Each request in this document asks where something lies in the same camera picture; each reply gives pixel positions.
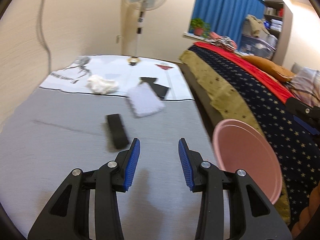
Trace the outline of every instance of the navy star-patterned blanket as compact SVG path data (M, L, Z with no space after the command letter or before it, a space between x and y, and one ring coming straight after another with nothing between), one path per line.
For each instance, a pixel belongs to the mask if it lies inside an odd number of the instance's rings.
M294 121L284 104L252 75L211 50L196 45L189 50L228 81L246 101L277 155L286 182L291 221L297 222L320 180L318 145L309 132Z

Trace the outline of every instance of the fan pole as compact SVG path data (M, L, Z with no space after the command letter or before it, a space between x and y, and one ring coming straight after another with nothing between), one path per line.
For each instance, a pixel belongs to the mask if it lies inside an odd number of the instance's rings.
M140 36L142 34L142 29L143 29L144 14L145 14L145 11L140 11L139 18L138 18L137 44L136 44L136 52L134 55L135 57L138 57L138 45L139 45L139 40L140 40Z

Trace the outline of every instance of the orange pillow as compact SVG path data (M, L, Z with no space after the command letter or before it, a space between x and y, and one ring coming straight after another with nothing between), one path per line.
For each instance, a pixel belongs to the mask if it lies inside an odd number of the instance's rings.
M262 73L264 73L265 75L267 75L269 78L271 78L274 82L277 82L280 84L280 82L278 80L276 80L273 76L269 75L268 73L265 73L264 71L262 71L261 69L259 69Z
M242 58L259 68L260 70L273 76L276 80L280 82L288 82L292 80L292 78L295 76L295 74L290 70L285 69L265 58L257 56L244 56Z

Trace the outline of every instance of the gray table surface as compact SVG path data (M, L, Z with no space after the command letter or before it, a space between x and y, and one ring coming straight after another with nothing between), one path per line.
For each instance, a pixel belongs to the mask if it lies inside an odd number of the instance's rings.
M27 236L71 170L95 170L115 159L118 151L105 115L120 113L129 140L137 137L141 142L132 187L117 194L124 238L193 240L201 194L186 186L179 139L184 137L203 159L216 161L194 101L164 103L162 112L135 118L123 97L37 89L0 134L0 201L22 234ZM90 202L90 237L95 239L93 197ZM225 217L227 236L227 205Z

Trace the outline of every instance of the metal pivot screw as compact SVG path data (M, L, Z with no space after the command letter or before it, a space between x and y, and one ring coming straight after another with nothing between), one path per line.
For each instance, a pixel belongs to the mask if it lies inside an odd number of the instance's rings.
M209 162L202 162L201 166L204 168L210 168L211 164Z
M114 162L114 161L108 163L108 167L109 167L109 168L114 168L114 167L116 167L116 166L117 166L117 163Z
M244 170L238 170L237 174L241 177L244 177L247 173Z
M72 171L73 176L78 176L78 175L80 175L80 173L81 173L81 170L79 170L79 169L75 169Z

